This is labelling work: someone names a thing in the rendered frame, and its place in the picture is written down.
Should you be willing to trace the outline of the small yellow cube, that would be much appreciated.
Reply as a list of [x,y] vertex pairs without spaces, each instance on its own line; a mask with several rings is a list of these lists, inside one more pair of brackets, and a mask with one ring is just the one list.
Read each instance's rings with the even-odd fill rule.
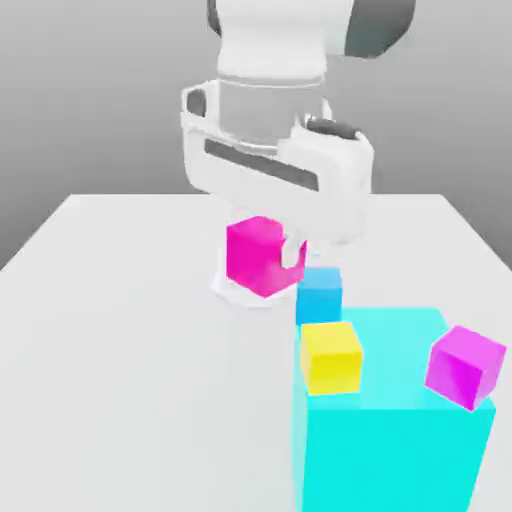
[[350,322],[301,326],[300,367],[309,395],[357,393],[362,363],[363,348]]

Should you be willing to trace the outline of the large cyan box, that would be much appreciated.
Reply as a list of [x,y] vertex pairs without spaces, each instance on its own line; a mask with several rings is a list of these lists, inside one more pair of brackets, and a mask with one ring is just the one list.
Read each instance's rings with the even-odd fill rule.
[[346,308],[363,348],[360,390],[311,396],[293,373],[296,512],[467,512],[495,416],[424,385],[449,327],[434,308]]

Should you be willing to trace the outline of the small blue cube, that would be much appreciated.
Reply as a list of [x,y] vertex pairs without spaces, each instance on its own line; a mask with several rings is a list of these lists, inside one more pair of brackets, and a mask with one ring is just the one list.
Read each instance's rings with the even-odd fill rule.
[[297,285],[296,324],[341,320],[342,279],[337,267],[306,267]]

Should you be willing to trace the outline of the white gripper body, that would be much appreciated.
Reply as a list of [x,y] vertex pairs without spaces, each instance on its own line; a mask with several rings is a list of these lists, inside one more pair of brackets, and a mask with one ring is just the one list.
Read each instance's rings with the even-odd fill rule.
[[263,156],[243,153],[210,118],[183,113],[181,123],[195,188],[311,241],[347,243],[364,230],[374,149],[363,133],[345,139],[296,125]]

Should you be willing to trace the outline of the small purple cube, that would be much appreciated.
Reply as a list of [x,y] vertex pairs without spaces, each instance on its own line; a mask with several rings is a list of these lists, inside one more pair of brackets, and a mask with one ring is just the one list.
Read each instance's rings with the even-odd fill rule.
[[463,326],[455,326],[431,347],[424,384],[474,411],[495,389],[507,347]]

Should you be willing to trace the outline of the small magenta cube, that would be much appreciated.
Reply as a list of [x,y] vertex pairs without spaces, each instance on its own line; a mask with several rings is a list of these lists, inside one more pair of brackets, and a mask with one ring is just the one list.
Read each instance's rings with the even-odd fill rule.
[[267,298],[301,281],[307,242],[300,246],[294,266],[284,268],[281,250],[285,242],[282,225],[254,216],[226,227],[226,275],[229,279]]

